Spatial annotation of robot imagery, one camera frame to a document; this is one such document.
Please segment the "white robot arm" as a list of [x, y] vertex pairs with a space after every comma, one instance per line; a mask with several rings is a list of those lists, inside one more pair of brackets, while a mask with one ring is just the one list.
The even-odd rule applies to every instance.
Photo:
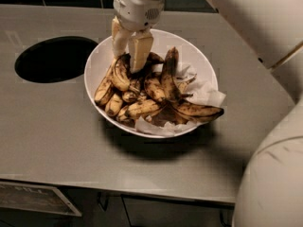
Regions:
[[[303, 224], [303, 0], [206, 0], [255, 56], [226, 65], [228, 108], [241, 149], [251, 158], [233, 197], [231, 227], [302, 227]], [[123, 27], [152, 25], [151, 4], [114, 0]]]

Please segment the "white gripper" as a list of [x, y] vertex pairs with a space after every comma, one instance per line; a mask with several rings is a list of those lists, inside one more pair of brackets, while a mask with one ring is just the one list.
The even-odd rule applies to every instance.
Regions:
[[140, 71], [147, 61], [153, 36], [145, 29], [159, 22], [163, 8], [164, 0], [114, 0], [116, 17], [112, 20], [112, 50], [118, 58], [128, 45], [132, 74]]

